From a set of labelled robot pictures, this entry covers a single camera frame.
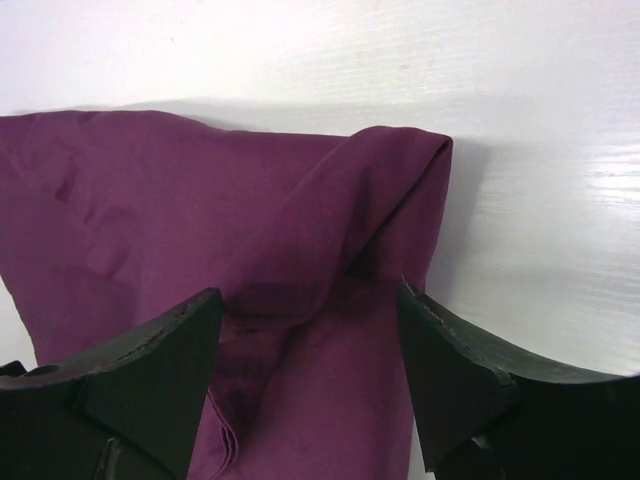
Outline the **purple surgical drape cloth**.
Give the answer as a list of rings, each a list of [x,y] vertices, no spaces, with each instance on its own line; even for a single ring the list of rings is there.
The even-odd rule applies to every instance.
[[[152,111],[1,121],[1,276],[50,364],[216,287],[193,479],[403,479],[396,292],[422,286],[452,140],[219,130]]]

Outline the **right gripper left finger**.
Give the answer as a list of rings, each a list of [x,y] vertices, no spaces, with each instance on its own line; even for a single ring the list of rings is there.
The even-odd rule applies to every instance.
[[[2,478],[186,478],[223,312],[206,289],[58,363],[2,366]]]

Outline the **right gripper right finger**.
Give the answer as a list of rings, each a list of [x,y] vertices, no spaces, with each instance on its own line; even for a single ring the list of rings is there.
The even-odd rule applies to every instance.
[[[518,347],[403,284],[401,351],[438,479],[635,479],[639,379]]]

